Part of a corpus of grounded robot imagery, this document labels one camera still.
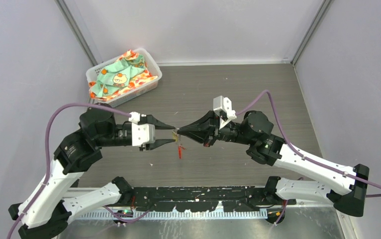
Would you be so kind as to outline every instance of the gray wood surface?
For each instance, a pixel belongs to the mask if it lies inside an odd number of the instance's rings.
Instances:
[[[212,109],[212,99],[229,97],[236,111],[248,105],[262,90],[269,89],[284,129],[296,146],[320,156],[318,143],[296,79],[289,64],[218,65],[161,67],[162,79],[156,89],[118,107],[180,127]],[[265,96],[253,109],[263,111],[276,124]],[[127,120],[116,116],[117,123]],[[280,135],[275,126],[273,133]],[[158,130],[157,138],[171,138],[170,130]],[[216,142],[207,148],[184,138],[183,158],[177,145],[170,143],[153,151],[137,147],[102,150],[103,159],[81,178],[81,187],[101,187],[116,176],[132,186],[215,186],[264,185],[269,176],[296,179],[300,175],[285,169],[256,163],[246,155],[248,146]]]

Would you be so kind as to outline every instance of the plastic bin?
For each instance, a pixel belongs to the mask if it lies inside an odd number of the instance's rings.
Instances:
[[[119,106],[123,103],[125,103],[126,101],[129,101],[137,96],[140,96],[141,94],[145,93],[145,92],[148,92],[154,88],[156,88],[158,86],[158,81],[161,79],[162,77],[162,73],[160,71],[160,67],[158,67],[157,63],[155,63],[154,59],[152,58],[152,56],[150,55],[150,53],[148,53],[145,49],[143,48],[138,48],[138,49],[135,49],[133,50],[134,52],[137,52],[141,55],[144,56],[145,58],[145,61],[147,63],[147,69],[148,71],[153,75],[153,76],[158,76],[157,79],[151,81],[151,82],[148,82],[146,84],[143,84],[141,85],[140,87],[137,87],[123,95],[120,95],[114,99],[111,99],[109,101],[99,101],[99,100],[96,100],[94,99],[95,102],[101,102],[101,103],[107,103],[109,104],[111,107],[116,107],[116,106]],[[87,76],[87,81],[88,82],[91,82],[91,81],[96,81],[97,80],[97,76],[99,75],[99,72],[102,68],[104,68],[105,66],[107,65],[110,65],[112,63],[114,63],[118,58],[118,57],[115,57],[111,60],[108,60],[108,61],[105,61],[101,64],[98,64],[94,67],[91,67],[87,70],[87,73],[86,73],[86,76]]]

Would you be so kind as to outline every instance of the purple cable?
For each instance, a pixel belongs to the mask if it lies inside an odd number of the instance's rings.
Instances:
[[[107,211],[109,211],[115,218],[117,218],[119,221],[123,222],[123,223],[135,223],[136,221],[138,221],[139,219],[143,218],[145,215],[147,215],[150,210],[144,212],[142,215],[140,215],[139,217],[137,218],[134,218],[134,219],[130,219],[130,220],[125,220],[121,217],[119,217],[115,212],[113,212],[110,208],[108,208],[107,206],[104,206],[105,209],[107,209]]]
[[[45,155],[46,155],[46,174],[44,177],[44,181],[43,181],[41,187],[38,189],[37,193],[32,197],[31,201],[26,205],[25,209],[22,211],[22,213],[19,215],[19,217],[13,223],[12,227],[10,228],[9,232],[7,233],[6,239],[11,238],[12,233],[15,231],[16,225],[20,222],[20,220],[22,220],[23,216],[28,212],[28,210],[31,208],[32,204],[37,200],[37,198],[43,192],[46,184],[48,183],[48,181],[50,179],[51,159],[50,159],[49,137],[50,137],[50,128],[51,128],[51,125],[53,124],[54,119],[62,110],[66,109],[66,108],[70,108],[70,107],[77,107],[77,106],[96,108],[96,109],[105,110],[105,111],[113,112],[116,114],[120,114],[120,115],[126,116],[128,118],[132,117],[131,114],[125,113],[123,111],[119,111],[119,110],[116,110],[116,109],[113,109],[110,107],[106,107],[106,106],[99,106],[99,105],[93,105],[93,104],[88,104],[88,103],[70,103],[70,104],[67,104],[67,105],[64,105],[64,106],[58,108],[53,113],[53,115],[50,117],[50,120],[48,120],[46,132],[45,132],[44,144],[45,144]]]
[[[304,155],[302,153],[300,153],[299,151],[297,151],[292,143],[290,142],[290,140],[287,138],[287,135],[285,134],[284,130],[283,130],[283,126],[282,124],[280,123],[280,120],[279,120],[279,116],[277,114],[277,109],[276,109],[276,105],[274,104],[274,100],[273,100],[273,97],[271,96],[271,93],[269,90],[263,90],[248,106],[246,106],[246,108],[244,108],[242,111],[240,112],[237,112],[236,115],[241,115],[243,114],[245,111],[247,111],[250,107],[252,107],[265,93],[267,93],[268,95],[268,98],[270,98],[270,103],[271,103],[271,107],[273,108],[273,113],[274,113],[274,117],[276,118],[276,121],[277,121],[277,126],[279,127],[280,129],[280,132],[282,133],[283,135],[283,138],[285,139],[287,145],[289,146],[289,148],[297,155],[299,155],[300,157],[304,157]],[[323,168],[326,168],[326,169],[329,169],[331,171],[334,171],[336,173],[339,173],[339,174],[342,174],[342,175],[345,175],[345,173],[339,169],[336,169],[336,168],[333,168],[331,166],[328,166],[326,164],[323,164],[323,163],[320,163],[320,162],[317,162],[309,157],[304,157],[304,159],[306,159],[308,162],[311,162],[313,164],[316,164],[320,167],[323,167]],[[368,181],[368,180],[365,180],[363,178],[360,178],[360,177],[357,177],[357,176],[353,176],[351,174],[347,174],[346,175],[347,177],[349,178],[352,178],[352,179],[355,179],[355,180],[358,180],[360,182],[363,182],[363,183],[366,183],[366,184],[369,184],[371,186],[374,186],[376,188],[379,188],[381,189],[381,185],[377,184],[377,183],[374,183],[374,182],[371,182],[371,181]],[[367,198],[376,198],[376,197],[381,197],[381,193],[379,194],[370,194],[370,195],[366,195]]]

